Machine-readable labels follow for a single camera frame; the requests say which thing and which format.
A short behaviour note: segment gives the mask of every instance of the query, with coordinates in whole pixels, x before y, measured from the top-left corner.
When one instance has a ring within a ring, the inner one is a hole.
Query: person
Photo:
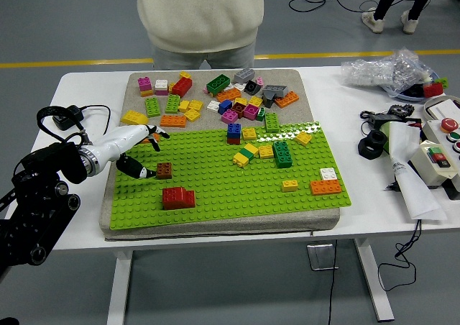
[[[375,34],[383,32],[385,25],[384,17],[388,9],[395,0],[380,0],[377,8],[372,7],[368,12],[362,14],[362,21],[368,26]],[[426,5],[428,0],[415,0],[412,9],[404,11],[401,16],[403,32],[406,34],[413,34],[418,24],[418,17]]]
[[[155,70],[251,68],[264,0],[137,0]]]

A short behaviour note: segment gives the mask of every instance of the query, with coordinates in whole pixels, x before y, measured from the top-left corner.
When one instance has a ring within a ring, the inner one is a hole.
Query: white lego brick
[[[321,168],[320,172],[322,180],[337,180],[337,174],[333,168]]]

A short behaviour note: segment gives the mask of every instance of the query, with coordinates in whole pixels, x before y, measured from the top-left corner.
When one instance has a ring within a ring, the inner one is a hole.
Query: pink lego brick
[[[152,84],[150,83],[150,78],[148,77],[139,78],[137,83],[139,84],[140,91],[152,90]]]
[[[255,120],[257,114],[259,113],[259,107],[254,106],[253,104],[248,104],[243,111],[243,116],[249,120]]]
[[[226,124],[233,124],[238,120],[238,113],[231,109],[227,109],[225,113],[222,114],[221,120]]]

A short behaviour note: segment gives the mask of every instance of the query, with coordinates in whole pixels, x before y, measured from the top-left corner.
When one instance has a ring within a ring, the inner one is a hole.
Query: orange lego brick
[[[161,117],[160,126],[162,127],[180,127],[185,128],[187,118],[180,115],[163,115]]]
[[[233,101],[234,99],[237,99],[239,97],[242,97],[241,91],[237,88],[232,88],[218,93],[216,96],[216,100],[219,102],[224,102],[225,100]]]
[[[275,103],[280,108],[285,108],[286,106],[298,101],[298,99],[299,99],[299,95],[297,95],[294,91],[290,91],[286,94],[284,98],[277,97],[275,99]]]
[[[320,180],[310,182],[311,193],[314,196],[323,194],[334,194],[342,192],[342,187],[338,180]]]

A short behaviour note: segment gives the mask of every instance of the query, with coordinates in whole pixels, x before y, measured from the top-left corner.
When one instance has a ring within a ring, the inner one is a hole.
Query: red button
[[[445,133],[452,132],[459,128],[459,123],[453,119],[445,118],[441,122],[441,131]]]

